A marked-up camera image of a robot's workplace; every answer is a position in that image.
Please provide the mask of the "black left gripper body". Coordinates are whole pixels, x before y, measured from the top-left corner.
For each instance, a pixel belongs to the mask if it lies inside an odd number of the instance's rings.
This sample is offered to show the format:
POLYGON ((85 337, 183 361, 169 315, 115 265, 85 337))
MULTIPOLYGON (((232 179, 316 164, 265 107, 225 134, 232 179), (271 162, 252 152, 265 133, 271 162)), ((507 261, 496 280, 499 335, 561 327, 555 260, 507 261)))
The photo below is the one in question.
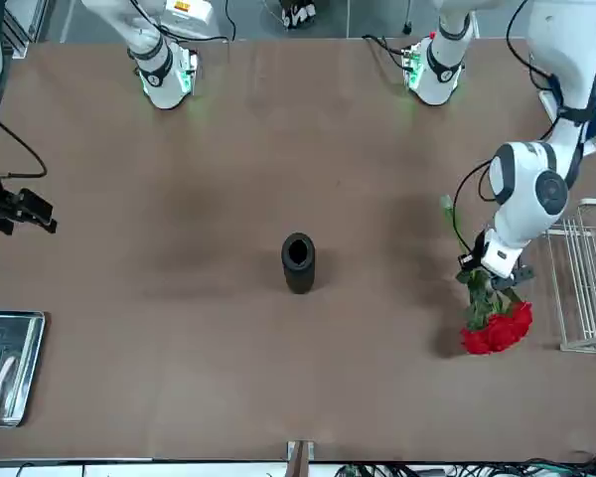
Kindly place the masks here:
POLYGON ((492 276, 488 281, 490 289, 495 291, 503 291, 509 288, 513 288, 524 281, 533 279, 534 272, 533 268, 529 265, 522 265, 515 268, 511 274, 506 277, 492 276))

